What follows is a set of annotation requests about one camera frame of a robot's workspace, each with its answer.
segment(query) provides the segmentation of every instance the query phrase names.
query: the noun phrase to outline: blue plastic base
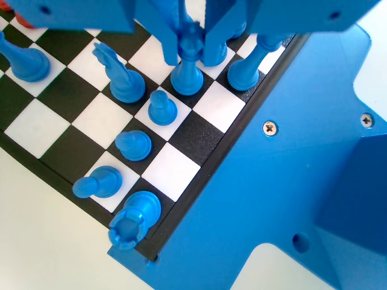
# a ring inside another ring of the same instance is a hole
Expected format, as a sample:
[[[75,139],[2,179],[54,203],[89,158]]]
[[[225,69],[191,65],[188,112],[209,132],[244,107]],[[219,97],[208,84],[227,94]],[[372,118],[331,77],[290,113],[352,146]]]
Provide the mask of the blue plastic base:
[[[122,155],[127,160],[130,160],[130,161],[140,161],[140,160],[146,158],[149,155],[149,153],[151,152],[151,150],[152,150],[152,141],[151,141],[150,137],[148,135],[146,135],[142,131],[136,130],[136,131],[132,131],[132,132],[136,132],[136,133],[141,134],[142,136],[144,136],[145,139],[146,139],[146,142],[147,142],[147,147],[144,148],[144,152],[141,155],[138,155],[138,156],[130,155],[127,151],[121,151],[121,153],[122,153]]]
[[[238,63],[242,61],[242,59],[237,60],[230,66],[229,71],[227,72],[227,79],[234,89],[239,91],[246,91],[258,83],[259,72],[257,70],[253,77],[249,80],[241,78],[241,75],[238,73]]]
[[[15,75],[15,77],[17,77],[18,79],[21,79],[30,83],[38,82],[40,80],[45,79],[47,75],[50,73],[50,67],[51,67],[50,61],[48,60],[48,57],[40,50],[37,50],[35,48],[29,48],[29,50],[30,50],[29,53],[36,53],[36,56],[42,59],[42,66],[40,70],[31,76],[21,76],[14,70],[12,70],[12,72]]]
[[[183,83],[180,81],[180,79],[177,77],[177,69],[178,66],[174,68],[171,74],[171,83],[174,89],[181,95],[194,95],[196,94],[201,87],[203,86],[203,73],[200,69],[198,70],[197,78],[190,83],[190,86],[187,85],[187,83]]]
[[[148,107],[149,118],[152,120],[153,123],[158,124],[160,126],[167,126],[169,124],[172,124],[175,121],[175,119],[177,117],[177,106],[176,106],[175,102],[172,100],[169,100],[169,103],[171,104],[171,106],[174,109],[174,114],[171,116],[171,118],[168,121],[165,121],[165,122],[161,122],[160,120],[154,118],[154,116],[152,115],[152,112],[150,110],[150,106]]]
[[[113,83],[110,83],[110,90],[118,101],[124,103],[135,103],[144,96],[145,81],[137,71],[128,69],[128,72],[133,77],[133,86],[123,91],[113,86]]]

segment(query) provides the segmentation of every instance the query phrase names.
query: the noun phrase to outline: chess piece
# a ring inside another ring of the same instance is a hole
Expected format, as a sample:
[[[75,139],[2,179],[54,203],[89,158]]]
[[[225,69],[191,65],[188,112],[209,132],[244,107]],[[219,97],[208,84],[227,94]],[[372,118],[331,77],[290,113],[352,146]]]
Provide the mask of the chess piece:
[[[35,48],[19,48],[6,41],[4,33],[0,31],[0,53],[10,62],[15,77],[26,82],[37,82],[50,72],[48,57]]]
[[[112,245],[119,250],[133,249],[156,224],[160,215],[161,204],[153,193],[134,193],[109,224],[108,235]]]
[[[139,130],[120,133],[115,139],[115,145],[130,161],[140,161],[146,158],[152,149],[149,136]]]
[[[117,54],[104,43],[95,43],[93,54],[105,65],[106,75],[111,80],[110,91],[113,96],[124,103],[134,103],[145,93],[145,82],[137,72],[125,68]]]
[[[20,25],[23,25],[25,28],[29,28],[29,29],[35,28],[28,21],[26,21],[19,13],[15,12],[15,16],[16,16],[16,20],[19,22]]]
[[[248,57],[234,62],[227,73],[230,85],[246,91],[258,83],[258,66],[268,53],[276,51],[287,36],[257,36],[257,44]]]
[[[0,0],[0,9],[3,9],[4,11],[12,10],[12,8],[4,0]]]
[[[230,39],[234,39],[234,38],[240,37],[242,35],[242,33],[245,31],[245,29],[246,29],[246,21],[243,22],[239,26],[239,28],[234,31],[234,34],[233,34],[233,36]]]
[[[169,99],[164,91],[158,89],[151,94],[148,114],[153,123],[166,126],[175,121],[177,107],[175,102]]]
[[[178,53],[181,63],[171,74],[171,83],[181,95],[193,95],[203,85],[203,73],[196,66],[196,61],[203,54],[204,30],[198,22],[189,22],[181,32]]]
[[[121,173],[111,166],[101,166],[91,172],[89,177],[78,179],[73,185],[73,192],[79,198],[92,195],[109,198],[115,195],[122,185]]]

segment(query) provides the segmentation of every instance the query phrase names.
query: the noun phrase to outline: blue chess piece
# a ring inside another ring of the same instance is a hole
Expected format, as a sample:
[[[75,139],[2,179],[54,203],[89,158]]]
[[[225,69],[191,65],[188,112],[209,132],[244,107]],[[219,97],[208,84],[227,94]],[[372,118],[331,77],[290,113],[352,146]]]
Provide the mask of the blue chess piece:
[[[119,133],[115,145],[122,155],[130,161],[140,161],[147,157],[152,149],[148,135],[139,130]]]
[[[91,172],[89,177],[78,179],[73,185],[73,192],[79,198],[92,195],[109,198],[115,195],[122,185],[121,173],[111,166],[101,166]]]
[[[148,108],[149,118],[153,123],[166,126],[175,121],[177,117],[177,107],[168,95],[158,89],[151,94],[151,104]]]
[[[134,193],[109,224],[108,235],[112,245],[120,250],[133,249],[160,215],[161,204],[153,193]]]
[[[10,62],[15,77],[26,82],[38,82],[50,72],[48,57],[35,48],[20,48],[6,41],[0,31],[0,53]]]
[[[240,36],[242,35],[242,33],[245,31],[245,29],[246,29],[246,21],[243,22],[243,23],[238,27],[238,29],[236,29],[236,30],[234,31],[234,34],[233,34],[233,36],[232,36],[230,39],[234,39],[234,38],[240,37]]]
[[[181,31],[178,53],[181,63],[171,74],[171,83],[181,95],[193,95],[203,85],[203,73],[196,66],[196,61],[203,54],[204,30],[198,22],[188,22]]]
[[[285,38],[287,38],[287,35],[258,35],[256,39],[257,44],[249,56],[245,59],[237,60],[230,66],[227,73],[230,85],[239,91],[245,91],[254,87],[259,79],[259,64],[261,64],[268,53],[276,51]]]
[[[109,46],[95,43],[93,54],[98,61],[105,65],[106,75],[111,80],[110,91],[113,96],[124,103],[134,103],[141,99],[145,93],[145,82],[137,72],[125,68],[117,54]]]

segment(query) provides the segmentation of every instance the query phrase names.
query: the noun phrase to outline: chess pawn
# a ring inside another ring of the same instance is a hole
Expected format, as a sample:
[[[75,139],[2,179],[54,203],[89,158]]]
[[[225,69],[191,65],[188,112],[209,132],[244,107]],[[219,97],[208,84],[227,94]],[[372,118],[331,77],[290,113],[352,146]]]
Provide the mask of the chess pawn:
[[[121,173],[111,166],[101,166],[91,172],[89,177],[78,179],[73,185],[73,192],[78,198],[92,195],[109,198],[115,195],[122,185]]]
[[[133,249],[156,224],[160,215],[161,204],[153,193],[136,192],[110,222],[109,240],[119,250]]]
[[[166,126],[175,121],[177,107],[164,91],[158,89],[151,94],[148,114],[153,123]]]
[[[130,161],[140,161],[146,158],[152,149],[149,136],[139,130],[119,133],[115,139],[115,145]]]
[[[248,57],[234,62],[227,73],[230,85],[239,90],[246,91],[258,83],[258,66],[268,53],[276,51],[286,36],[257,36],[257,44]]]
[[[6,41],[0,31],[0,53],[8,59],[15,77],[26,82],[38,82],[50,72],[48,57],[35,48],[19,48]]]
[[[171,74],[171,83],[181,95],[193,95],[203,85],[203,73],[196,66],[196,61],[203,54],[203,29],[198,22],[189,22],[181,32],[178,53],[181,63]]]

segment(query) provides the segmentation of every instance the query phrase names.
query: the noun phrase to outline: screw hole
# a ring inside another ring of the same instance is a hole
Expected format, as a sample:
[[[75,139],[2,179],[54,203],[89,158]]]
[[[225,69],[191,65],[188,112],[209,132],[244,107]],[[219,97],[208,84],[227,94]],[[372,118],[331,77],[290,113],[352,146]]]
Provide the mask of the screw hole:
[[[44,13],[46,15],[50,15],[51,14],[51,10],[47,6],[41,6],[40,10],[41,10],[42,13]]]
[[[329,15],[329,20],[336,20],[339,18],[341,13],[339,11],[335,11],[332,14]]]
[[[292,239],[294,249],[299,253],[305,253],[309,250],[310,241],[308,235],[304,233],[298,233],[293,236]]]

